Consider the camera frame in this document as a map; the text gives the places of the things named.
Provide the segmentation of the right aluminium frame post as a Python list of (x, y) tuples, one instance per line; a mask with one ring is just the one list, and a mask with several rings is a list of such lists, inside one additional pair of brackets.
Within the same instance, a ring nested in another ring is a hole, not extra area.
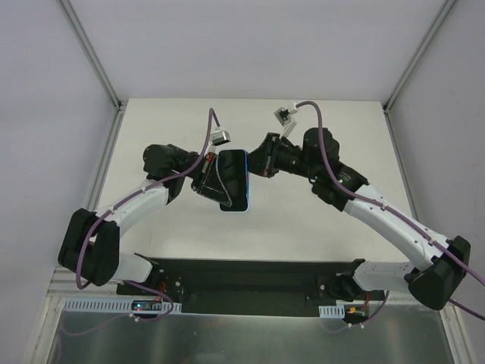
[(383, 113), (388, 115), (392, 110), (393, 106), (396, 104), (398, 98), (400, 97), (402, 91), (411, 79), (411, 76), (418, 69), (424, 56), (427, 54), (428, 49), (431, 47), (433, 41), (436, 39), (439, 31), (443, 27), (444, 23), (448, 19), (449, 15), (454, 10), (455, 6), (458, 4), (457, 0), (445, 0), (441, 4), (438, 12), (433, 17), (429, 27), (422, 36), (418, 46), (412, 53), (412, 56), (408, 60), (403, 72), (401, 73), (396, 85), (393, 87), (392, 92), (389, 97), (383, 103)]

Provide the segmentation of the light blue cased phone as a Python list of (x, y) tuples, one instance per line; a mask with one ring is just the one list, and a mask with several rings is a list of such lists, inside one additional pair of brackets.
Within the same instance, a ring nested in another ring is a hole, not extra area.
[(248, 153), (244, 149), (228, 149), (219, 153), (219, 172), (230, 197), (222, 212), (246, 212), (249, 209)]

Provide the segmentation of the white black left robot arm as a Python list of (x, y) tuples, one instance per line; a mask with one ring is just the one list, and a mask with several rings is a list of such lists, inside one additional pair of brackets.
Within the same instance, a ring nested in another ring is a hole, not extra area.
[(76, 275), (81, 288), (101, 287), (111, 280), (133, 281), (142, 294), (154, 294), (160, 277), (153, 263), (120, 251), (120, 239), (149, 213), (164, 208), (180, 194), (186, 178), (192, 190), (222, 205), (231, 199), (222, 182), (215, 146), (202, 153), (172, 144), (152, 144), (142, 155), (146, 178), (117, 202), (95, 211), (78, 209), (70, 218), (58, 263)]

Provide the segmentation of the horizontal aluminium frame rail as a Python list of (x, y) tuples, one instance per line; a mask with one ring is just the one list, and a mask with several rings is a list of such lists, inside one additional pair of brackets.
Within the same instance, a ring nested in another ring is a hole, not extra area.
[(113, 297), (117, 284), (108, 282), (102, 287), (90, 284), (87, 288), (77, 288), (75, 274), (65, 268), (57, 267), (48, 286), (48, 297)]

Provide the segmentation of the left aluminium frame post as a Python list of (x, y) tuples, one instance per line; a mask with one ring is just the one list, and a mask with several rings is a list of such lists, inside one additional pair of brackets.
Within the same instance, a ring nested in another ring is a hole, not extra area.
[(100, 83), (103, 91), (108, 97), (110, 103), (116, 111), (122, 111), (124, 108), (124, 102), (117, 94), (109, 76), (103, 67), (103, 64), (82, 24), (82, 21), (75, 10), (72, 1), (59, 0), (57, 1), (59, 8), (65, 16), (69, 27), (71, 28), (74, 36), (76, 37), (83, 54), (86, 57), (94, 75)]

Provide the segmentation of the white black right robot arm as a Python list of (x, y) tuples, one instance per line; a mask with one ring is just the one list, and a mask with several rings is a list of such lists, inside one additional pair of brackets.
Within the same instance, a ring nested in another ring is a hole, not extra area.
[(328, 284), (343, 300), (388, 290), (410, 293), (427, 308), (441, 310), (467, 274), (470, 243), (461, 236), (450, 239), (404, 215), (364, 176), (342, 163), (339, 151), (328, 129), (307, 130), (301, 146), (268, 133), (250, 152), (249, 171), (266, 178), (284, 171), (308, 179), (319, 199), (366, 224), (405, 255), (402, 263), (361, 261)]

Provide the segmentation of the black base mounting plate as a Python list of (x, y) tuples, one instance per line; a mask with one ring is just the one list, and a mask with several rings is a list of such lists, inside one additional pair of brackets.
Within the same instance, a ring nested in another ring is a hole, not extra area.
[(184, 313), (315, 317), (340, 300), (383, 299), (390, 286), (360, 288), (353, 280), (363, 260), (269, 262), (216, 259), (153, 259), (154, 269), (138, 287), (118, 284), (119, 296), (165, 293)]

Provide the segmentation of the aluminium frame post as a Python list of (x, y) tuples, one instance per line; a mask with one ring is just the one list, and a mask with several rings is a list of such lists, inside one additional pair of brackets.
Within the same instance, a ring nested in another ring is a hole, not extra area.
[(411, 79), (411, 76), (418, 69), (424, 56), (427, 54), (428, 49), (431, 47), (433, 41), (436, 39), (439, 31), (443, 27), (444, 23), (448, 19), (449, 15), (454, 10), (455, 6), (458, 4), (457, 0), (445, 0), (441, 4), (438, 12), (433, 17), (429, 27), (422, 36), (418, 46), (412, 53), (412, 56), (408, 60), (403, 72), (401, 73), (396, 85), (393, 87), (392, 92), (389, 97), (383, 103), (383, 113), (388, 115), (392, 110), (393, 106), (396, 104), (398, 98), (400, 97), (402, 91)]
[(65, 16), (69, 27), (71, 28), (74, 36), (76, 37), (83, 54), (86, 57), (94, 75), (100, 83), (103, 91), (108, 97), (110, 103), (116, 111), (122, 111), (124, 108), (124, 102), (117, 94), (109, 76), (103, 67), (103, 64), (82, 24), (82, 21), (75, 10), (72, 1), (59, 0), (57, 1), (59, 8)]

